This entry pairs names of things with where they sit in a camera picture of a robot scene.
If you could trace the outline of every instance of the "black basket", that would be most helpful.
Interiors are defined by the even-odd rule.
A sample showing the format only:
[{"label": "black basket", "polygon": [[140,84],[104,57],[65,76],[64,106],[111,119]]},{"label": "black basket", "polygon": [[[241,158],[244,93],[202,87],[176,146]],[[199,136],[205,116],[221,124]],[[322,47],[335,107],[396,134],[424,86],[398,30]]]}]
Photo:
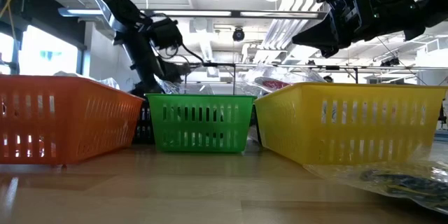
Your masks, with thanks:
[{"label": "black basket", "polygon": [[139,120],[135,129],[132,144],[154,144],[153,122],[149,113],[149,102],[141,105]]}]

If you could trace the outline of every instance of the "table surface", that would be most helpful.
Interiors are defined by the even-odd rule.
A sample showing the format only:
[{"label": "table surface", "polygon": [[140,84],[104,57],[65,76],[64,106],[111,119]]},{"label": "table surface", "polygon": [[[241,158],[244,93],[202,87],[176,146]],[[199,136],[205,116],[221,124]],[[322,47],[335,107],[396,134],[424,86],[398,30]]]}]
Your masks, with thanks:
[{"label": "table surface", "polygon": [[317,178],[249,144],[242,154],[150,146],[81,164],[0,165],[0,223],[446,223],[448,217]]}]

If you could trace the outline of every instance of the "orange basket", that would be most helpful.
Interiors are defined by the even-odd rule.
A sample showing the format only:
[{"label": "orange basket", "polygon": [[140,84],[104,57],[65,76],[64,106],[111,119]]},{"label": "orange basket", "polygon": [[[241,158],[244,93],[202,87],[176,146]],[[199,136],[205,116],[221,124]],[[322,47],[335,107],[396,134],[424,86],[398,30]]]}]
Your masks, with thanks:
[{"label": "orange basket", "polygon": [[0,163],[66,165],[129,146],[142,101],[86,78],[0,76]]}]

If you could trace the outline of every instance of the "window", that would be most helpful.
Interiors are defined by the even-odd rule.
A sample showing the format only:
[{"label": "window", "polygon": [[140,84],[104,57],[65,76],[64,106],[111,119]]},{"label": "window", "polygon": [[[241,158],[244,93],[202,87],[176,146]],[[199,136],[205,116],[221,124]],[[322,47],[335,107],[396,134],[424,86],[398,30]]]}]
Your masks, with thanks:
[{"label": "window", "polygon": [[11,74],[9,66],[3,62],[13,61],[14,38],[0,33],[0,74]]},{"label": "window", "polygon": [[58,71],[76,73],[78,49],[33,26],[23,33],[20,74],[51,76]]}]

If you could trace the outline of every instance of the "yellow basket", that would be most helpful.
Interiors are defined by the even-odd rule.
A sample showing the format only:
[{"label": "yellow basket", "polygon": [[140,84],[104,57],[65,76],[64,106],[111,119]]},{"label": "yellow basket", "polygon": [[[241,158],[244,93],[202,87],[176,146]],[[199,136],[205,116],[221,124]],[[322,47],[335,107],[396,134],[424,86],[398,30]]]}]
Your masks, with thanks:
[{"label": "yellow basket", "polygon": [[446,88],[298,83],[255,101],[264,147],[300,164],[404,161],[431,147]]}]

